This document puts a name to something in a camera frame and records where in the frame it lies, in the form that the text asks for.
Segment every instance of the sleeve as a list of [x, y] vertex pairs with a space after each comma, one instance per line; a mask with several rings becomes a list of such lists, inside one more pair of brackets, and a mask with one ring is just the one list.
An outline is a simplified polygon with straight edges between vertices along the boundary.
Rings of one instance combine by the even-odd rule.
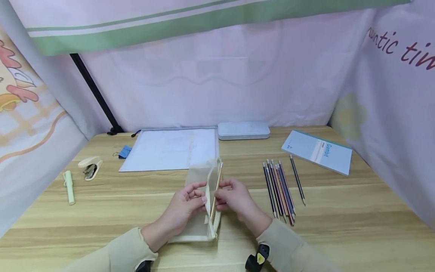
[[134, 272], [143, 261], [155, 261], [139, 228], [134, 228], [107, 246], [73, 262], [62, 272]]
[[257, 242], [269, 246], [268, 260], [277, 272], [338, 272], [330, 260], [278, 219], [272, 221]]

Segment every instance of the person's left hand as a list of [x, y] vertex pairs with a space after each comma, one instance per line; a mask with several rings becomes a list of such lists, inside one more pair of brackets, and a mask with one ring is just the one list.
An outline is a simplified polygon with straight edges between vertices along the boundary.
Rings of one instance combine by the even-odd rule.
[[141, 229], [152, 251], [156, 252], [169, 239], [180, 234], [190, 217], [205, 212], [207, 198], [198, 188], [206, 184], [206, 181], [194, 182], [176, 192], [161, 217]]

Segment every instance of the wooden desk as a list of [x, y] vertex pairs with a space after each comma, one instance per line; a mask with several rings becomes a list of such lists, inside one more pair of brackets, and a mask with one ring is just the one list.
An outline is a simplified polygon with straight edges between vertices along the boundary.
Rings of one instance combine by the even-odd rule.
[[[302, 129], [345, 143], [325, 126]], [[349, 177], [300, 159], [295, 163], [304, 186], [301, 203], [288, 156], [280, 148], [291, 128], [273, 128], [267, 140], [221, 141], [224, 176], [243, 181], [255, 201], [270, 213], [261, 162], [281, 159], [297, 210], [294, 230], [332, 258], [342, 271], [435, 271], [435, 234], [383, 183], [357, 154]], [[130, 134], [98, 135], [65, 168], [71, 170], [76, 204], [67, 203], [61, 175], [0, 240], [0, 271], [58, 271], [105, 246], [135, 226], [151, 223], [187, 170], [119, 173], [114, 157]], [[84, 181], [77, 163], [101, 156], [104, 164], [93, 181]], [[158, 271], [244, 271], [254, 239], [232, 213], [224, 214], [213, 244], [167, 245]]]

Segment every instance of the fabric wall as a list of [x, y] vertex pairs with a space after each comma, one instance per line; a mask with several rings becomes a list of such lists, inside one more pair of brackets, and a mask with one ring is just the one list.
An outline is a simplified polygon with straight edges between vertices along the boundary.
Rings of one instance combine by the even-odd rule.
[[127, 131], [326, 124], [373, 14], [231, 26], [81, 56]]
[[44, 55], [107, 50], [222, 27], [411, 0], [10, 0]]
[[0, 25], [0, 237], [85, 142]]
[[435, 228], [433, 0], [379, 10], [332, 125]]
[[110, 129], [110, 123], [69, 55], [44, 57], [38, 52], [9, 0], [0, 0], [0, 24], [26, 61], [50, 88], [88, 139]]

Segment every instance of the colored pencil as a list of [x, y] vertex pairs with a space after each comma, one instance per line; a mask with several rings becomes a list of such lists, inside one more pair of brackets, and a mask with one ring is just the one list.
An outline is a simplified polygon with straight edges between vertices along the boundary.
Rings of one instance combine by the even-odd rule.
[[280, 171], [282, 173], [282, 177], [283, 177], [283, 180], [284, 180], [284, 186], [285, 186], [285, 188], [287, 188], [287, 191], [288, 191], [288, 196], [290, 198], [290, 204], [291, 204], [291, 206], [293, 208], [294, 215], [296, 215], [296, 209], [294, 207], [293, 197], [291, 196], [290, 189], [288, 188], [287, 177], [285, 176], [284, 168], [282, 167], [281, 161], [278, 161], [278, 164], [279, 164], [279, 169], [280, 169]]
[[280, 212], [279, 212], [279, 203], [278, 203], [278, 200], [276, 198], [276, 190], [275, 190], [272, 178], [270, 177], [271, 174], [270, 174], [270, 170], [269, 170], [268, 166], [266, 166], [266, 173], [268, 175], [268, 179], [269, 179], [269, 183], [270, 183], [270, 187], [271, 187], [272, 199], [273, 199], [273, 202], [275, 203], [276, 218], [278, 218], [278, 220], [281, 220], [281, 218], [279, 216], [279, 214], [280, 214]]
[[281, 182], [281, 186], [282, 186], [283, 191], [284, 191], [285, 200], [286, 200], [286, 204], [288, 205], [289, 213], [292, 216], [293, 220], [295, 220], [296, 214], [295, 214], [294, 208], [293, 208], [293, 206], [291, 204], [292, 200], [291, 200], [290, 192], [288, 190], [288, 187], [285, 187], [284, 177], [282, 175], [282, 172], [281, 172], [281, 169], [280, 169], [279, 165], [276, 165], [276, 171], [278, 173], [278, 176], [279, 176], [279, 179], [280, 179], [280, 182]]
[[276, 208], [275, 208], [275, 203], [273, 201], [273, 196], [272, 196], [272, 191], [271, 191], [271, 186], [269, 183], [269, 176], [266, 172], [266, 164], [263, 162], [263, 171], [264, 171], [264, 177], [266, 178], [266, 184], [268, 187], [268, 193], [269, 193], [269, 200], [271, 201], [271, 206], [272, 206], [272, 211], [273, 211], [273, 215], [276, 218]]
[[302, 185], [301, 185], [301, 182], [299, 180], [298, 171], [296, 171], [296, 165], [294, 164], [292, 155], [290, 155], [290, 161], [291, 161], [291, 166], [293, 167], [294, 178], [296, 179], [296, 183], [298, 184], [299, 194], [301, 195], [301, 199], [302, 199], [302, 202], [304, 203], [304, 206], [306, 206], [304, 191], [302, 190]]
[[284, 222], [287, 223], [287, 221], [285, 220], [284, 206], [282, 204], [281, 195], [280, 195], [279, 189], [278, 189], [278, 183], [276, 180], [276, 176], [274, 175], [275, 171], [273, 170], [273, 167], [270, 165], [269, 160], [267, 160], [267, 162], [268, 162], [268, 167], [269, 167], [269, 173], [270, 173], [271, 178], [272, 178], [272, 184], [273, 184], [274, 191], [275, 191], [275, 199], [276, 199], [276, 202], [278, 203], [278, 211], [279, 211], [279, 214], [281, 216], [283, 216]]
[[293, 209], [291, 208], [290, 200], [288, 199], [288, 195], [287, 195], [285, 188], [283, 186], [282, 178], [281, 178], [281, 175], [280, 175], [279, 170], [278, 170], [278, 165], [275, 165], [275, 169], [276, 169], [276, 172], [278, 174], [277, 176], [278, 176], [278, 180], [279, 180], [279, 185], [281, 187], [282, 194], [284, 197], [285, 208], [287, 209], [287, 216], [288, 216], [290, 225], [294, 226]]

